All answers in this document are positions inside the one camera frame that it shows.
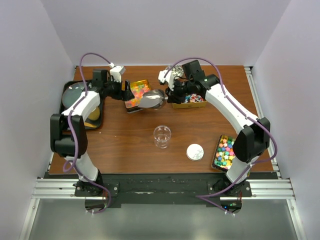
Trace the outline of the tin of translucent star candies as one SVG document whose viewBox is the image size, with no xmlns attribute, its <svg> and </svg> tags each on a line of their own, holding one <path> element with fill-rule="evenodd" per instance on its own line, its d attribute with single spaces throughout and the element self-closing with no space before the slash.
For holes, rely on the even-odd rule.
<svg viewBox="0 0 320 240">
<path fill-rule="evenodd" d="M 147 79 L 143 79 L 143 80 L 131 82 L 130 90 L 133 93 L 134 98 L 124 102 L 126 111 L 129 114 L 142 110 L 142 108 L 139 107 L 139 104 L 141 102 L 143 94 L 151 91 L 152 89 L 149 84 L 149 81 Z"/>
</svg>

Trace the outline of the metal scoop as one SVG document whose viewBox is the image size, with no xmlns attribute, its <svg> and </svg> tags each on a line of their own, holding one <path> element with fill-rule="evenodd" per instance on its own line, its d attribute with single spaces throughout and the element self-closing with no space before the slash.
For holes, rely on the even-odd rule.
<svg viewBox="0 0 320 240">
<path fill-rule="evenodd" d="M 153 89 L 145 92 L 138 104 L 142 109 L 161 109 L 167 102 L 168 96 L 161 89 Z"/>
</svg>

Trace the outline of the clear plastic jar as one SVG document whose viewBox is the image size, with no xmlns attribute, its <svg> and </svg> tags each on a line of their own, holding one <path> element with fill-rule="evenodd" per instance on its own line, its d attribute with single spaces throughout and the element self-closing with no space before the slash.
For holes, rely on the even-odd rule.
<svg viewBox="0 0 320 240">
<path fill-rule="evenodd" d="M 160 149 L 166 149 L 171 139 L 171 129 L 166 125 L 159 125 L 153 131 L 154 144 Z"/>
</svg>

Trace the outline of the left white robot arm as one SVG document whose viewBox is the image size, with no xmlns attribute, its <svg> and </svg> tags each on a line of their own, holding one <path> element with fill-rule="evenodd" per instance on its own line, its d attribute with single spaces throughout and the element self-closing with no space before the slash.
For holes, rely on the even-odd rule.
<svg viewBox="0 0 320 240">
<path fill-rule="evenodd" d="M 126 80 L 122 83 L 124 72 L 125 67 L 120 65 L 110 70 L 94 70 L 91 87 L 84 83 L 84 90 L 77 100 L 61 114 L 50 117 L 51 150 L 65 159 L 65 173 L 75 169 L 79 180 L 87 182 L 85 189 L 92 196 L 99 196 L 104 190 L 104 184 L 97 180 L 99 170 L 87 152 L 85 121 L 107 97 L 124 102 L 135 97 L 130 89 L 130 82 Z"/>
</svg>

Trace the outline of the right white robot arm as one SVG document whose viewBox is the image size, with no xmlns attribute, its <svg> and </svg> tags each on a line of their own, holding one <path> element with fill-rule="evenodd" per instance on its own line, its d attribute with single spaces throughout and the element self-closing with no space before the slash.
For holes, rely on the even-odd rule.
<svg viewBox="0 0 320 240">
<path fill-rule="evenodd" d="M 171 69 L 163 70 L 158 75 L 169 103 L 181 104 L 187 95 L 197 94 L 213 105 L 229 121 L 237 133 L 233 144 L 234 159 L 226 172 L 228 181 L 223 183 L 223 192 L 230 197 L 240 190 L 240 183 L 246 179 L 253 163 L 270 145 L 270 121 L 258 118 L 241 105 L 226 89 L 220 74 L 207 75 L 198 59 L 189 58 L 182 65 L 186 80 L 181 82 Z"/>
</svg>

